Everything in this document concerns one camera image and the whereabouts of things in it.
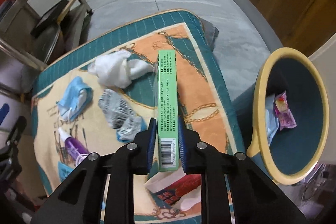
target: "purple tube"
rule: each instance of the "purple tube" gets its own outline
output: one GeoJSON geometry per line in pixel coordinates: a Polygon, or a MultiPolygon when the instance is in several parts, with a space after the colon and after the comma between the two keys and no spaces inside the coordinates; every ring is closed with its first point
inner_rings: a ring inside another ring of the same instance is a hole
{"type": "Polygon", "coordinates": [[[90,153],[81,144],[81,142],[73,137],[71,137],[64,129],[58,128],[58,133],[60,139],[64,142],[64,147],[68,151],[69,155],[75,161],[75,165],[80,164],[90,153]]]}

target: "blue face mask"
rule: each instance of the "blue face mask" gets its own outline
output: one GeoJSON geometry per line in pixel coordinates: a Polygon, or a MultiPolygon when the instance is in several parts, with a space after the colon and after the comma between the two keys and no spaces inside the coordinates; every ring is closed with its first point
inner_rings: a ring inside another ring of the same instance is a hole
{"type": "Polygon", "coordinates": [[[62,119],[72,122],[91,102],[92,97],[92,88],[81,77],[75,77],[66,88],[63,98],[56,102],[62,119]]]}

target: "tile floor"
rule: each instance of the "tile floor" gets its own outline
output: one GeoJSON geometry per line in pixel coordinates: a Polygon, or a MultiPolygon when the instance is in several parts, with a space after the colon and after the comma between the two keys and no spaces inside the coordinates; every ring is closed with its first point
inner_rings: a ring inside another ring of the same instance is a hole
{"type": "Polygon", "coordinates": [[[94,14],[87,40],[137,18],[167,9],[183,8],[219,30],[214,55],[231,100],[255,82],[269,56],[263,39],[233,0],[87,0],[94,14]]]}

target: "metal screw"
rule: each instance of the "metal screw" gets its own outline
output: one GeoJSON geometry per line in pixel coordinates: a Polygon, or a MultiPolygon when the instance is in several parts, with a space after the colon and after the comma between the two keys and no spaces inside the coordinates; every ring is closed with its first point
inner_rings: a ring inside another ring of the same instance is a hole
{"type": "Polygon", "coordinates": [[[199,149],[207,148],[207,144],[204,143],[204,142],[199,142],[199,143],[196,144],[196,146],[197,146],[199,149]]]}
{"type": "Polygon", "coordinates": [[[89,160],[96,160],[98,159],[98,154],[97,153],[91,153],[88,155],[89,160]]]}
{"type": "Polygon", "coordinates": [[[137,148],[138,146],[137,146],[137,144],[136,143],[129,143],[128,145],[127,145],[127,149],[128,150],[134,150],[135,148],[137,148]]]}
{"type": "Polygon", "coordinates": [[[246,155],[244,153],[237,153],[236,154],[236,158],[239,159],[239,160],[245,160],[246,159],[246,155]]]}

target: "trash can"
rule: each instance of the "trash can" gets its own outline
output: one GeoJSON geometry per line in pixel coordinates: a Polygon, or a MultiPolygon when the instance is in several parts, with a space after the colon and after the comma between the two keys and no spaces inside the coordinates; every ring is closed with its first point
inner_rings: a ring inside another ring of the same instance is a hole
{"type": "Polygon", "coordinates": [[[322,79],[299,51],[280,48],[261,67],[256,83],[233,101],[247,155],[276,183],[294,184],[318,162],[329,126],[322,79]],[[286,90],[297,126],[277,131],[268,146],[265,98],[286,90]]]}

